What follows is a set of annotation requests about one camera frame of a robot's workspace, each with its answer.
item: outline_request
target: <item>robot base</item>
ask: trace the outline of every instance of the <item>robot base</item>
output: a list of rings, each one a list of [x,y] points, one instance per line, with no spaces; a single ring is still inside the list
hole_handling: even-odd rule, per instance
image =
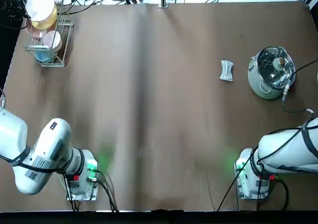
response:
[[[243,165],[248,160],[250,150],[243,150],[239,159],[234,163],[234,171],[235,177],[238,175],[239,170],[243,167]],[[253,173],[250,162],[247,163],[245,168],[238,175],[236,180],[237,182],[237,191],[240,199],[244,200],[257,200],[258,186],[259,186],[259,178]],[[269,189],[269,180],[262,180],[259,199],[264,199],[268,196]]]
[[[83,149],[82,152],[85,158],[84,169],[79,176],[79,182],[70,182],[72,199],[73,201],[96,201],[98,183],[87,179],[98,178],[98,173],[92,170],[99,170],[99,165],[90,151]]]

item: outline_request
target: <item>dish rack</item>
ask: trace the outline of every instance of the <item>dish rack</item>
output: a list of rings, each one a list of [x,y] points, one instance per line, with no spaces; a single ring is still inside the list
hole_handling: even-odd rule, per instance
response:
[[[59,32],[59,34],[61,35],[61,40],[63,42],[62,48],[57,52],[53,51],[52,47],[54,45],[54,39],[51,46],[43,45],[43,37],[49,31],[43,30],[42,36],[40,38],[36,38],[32,36],[34,34],[33,26],[31,26],[28,38],[24,46],[25,51],[27,51],[31,55],[35,55],[36,51],[47,51],[48,53],[53,54],[54,58],[51,62],[40,62],[37,60],[39,65],[42,67],[65,67],[66,57],[69,53],[69,43],[73,36],[74,24],[71,20],[66,19],[67,13],[65,13],[63,3],[57,3],[56,7],[58,11],[56,26],[54,29],[50,29],[50,31],[54,31],[54,39],[56,32]]]

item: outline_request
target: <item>brown table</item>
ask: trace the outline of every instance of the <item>brown table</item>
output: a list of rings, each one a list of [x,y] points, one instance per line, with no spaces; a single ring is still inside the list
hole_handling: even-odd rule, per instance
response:
[[[65,68],[38,67],[23,51],[27,34],[20,33],[5,85],[7,109],[28,124],[30,146],[60,117],[73,129],[73,146],[111,154],[107,170],[121,210],[211,210],[207,176],[217,208],[242,149],[307,118],[284,112],[280,99],[262,100],[247,81],[250,57],[266,46],[285,47],[298,68],[318,56],[315,26],[301,1],[103,5],[71,18],[75,33]],[[221,59],[234,63],[234,82],[219,79]],[[317,86],[313,65],[298,74],[287,105],[318,111]],[[10,166],[0,164],[1,211],[71,208],[56,174],[41,193],[26,196]],[[318,175],[282,177],[290,210],[318,209]],[[262,208],[280,209],[284,195],[277,185]],[[239,205],[255,208],[255,202]],[[81,206],[105,209],[103,191]],[[234,188],[223,209],[236,209]]]

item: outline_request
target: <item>white robotic arm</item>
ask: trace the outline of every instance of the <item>white robotic arm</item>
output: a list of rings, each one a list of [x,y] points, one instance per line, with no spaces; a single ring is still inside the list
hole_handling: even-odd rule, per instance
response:
[[[244,149],[234,165],[240,198],[255,200],[258,191],[258,198],[267,197],[276,173],[318,172],[318,129],[310,129],[317,125],[318,118],[300,129],[266,135],[254,150]]]
[[[96,200],[97,183],[89,180],[97,179],[98,163],[90,151],[70,146],[71,134],[65,120],[52,119],[30,149],[26,123],[0,108],[0,156],[12,165],[20,192],[39,193],[52,172],[58,171],[69,180],[73,200]]]

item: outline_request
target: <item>metal pot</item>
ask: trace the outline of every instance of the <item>metal pot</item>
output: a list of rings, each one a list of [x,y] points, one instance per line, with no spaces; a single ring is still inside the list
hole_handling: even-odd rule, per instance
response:
[[[271,100],[280,96],[295,71],[291,57],[283,47],[267,47],[252,57],[248,66],[248,82],[261,98]]]

